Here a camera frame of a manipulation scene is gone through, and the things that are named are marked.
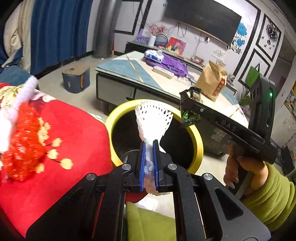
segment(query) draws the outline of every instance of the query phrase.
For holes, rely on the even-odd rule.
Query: drawer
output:
[[[165,99],[162,99],[161,97],[155,96],[155,95],[151,95],[145,91],[142,90],[136,90],[136,95],[135,95],[135,99],[151,99],[151,100],[157,100],[157,101],[161,101],[164,102],[166,104],[169,104],[171,106],[174,106],[175,108],[177,108],[178,110],[180,109],[180,105],[174,104],[170,101],[167,101]]]
[[[132,98],[134,88],[128,85],[98,77],[98,97],[114,105],[121,105],[127,102],[126,98]]]

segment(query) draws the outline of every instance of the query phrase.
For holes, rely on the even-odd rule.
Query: green sleeve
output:
[[[285,222],[295,206],[295,186],[272,165],[266,165],[269,171],[267,181],[243,203],[270,231],[275,231]]]

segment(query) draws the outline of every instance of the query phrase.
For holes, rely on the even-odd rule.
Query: potted plant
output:
[[[251,99],[250,99],[249,93],[250,93],[250,90],[245,86],[243,86],[241,98],[239,101],[239,105],[241,106],[243,113],[246,113],[250,107]]]

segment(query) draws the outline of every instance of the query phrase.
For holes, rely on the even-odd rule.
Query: metal screw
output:
[[[177,169],[177,165],[174,164],[174,163],[171,163],[171,164],[168,165],[168,168],[169,168],[170,170],[176,170],[176,169]]]
[[[204,179],[211,181],[213,179],[213,176],[210,173],[205,173],[204,174]]]
[[[96,178],[96,175],[93,174],[93,173],[90,173],[86,176],[86,179],[89,180],[89,181],[92,181]]]
[[[131,165],[125,163],[125,164],[123,164],[123,165],[121,166],[121,168],[122,168],[123,170],[126,170],[126,171],[127,171],[127,170],[131,169]]]

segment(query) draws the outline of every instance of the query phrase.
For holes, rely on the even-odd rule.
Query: purple bag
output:
[[[163,55],[164,55],[164,58],[161,64],[154,62],[153,60],[150,60],[150,59],[146,59],[146,64],[152,67],[159,66],[161,68],[164,68],[172,72],[174,75],[178,77],[185,77],[188,75],[186,64],[182,63],[179,60],[173,59],[166,54],[163,54]]]

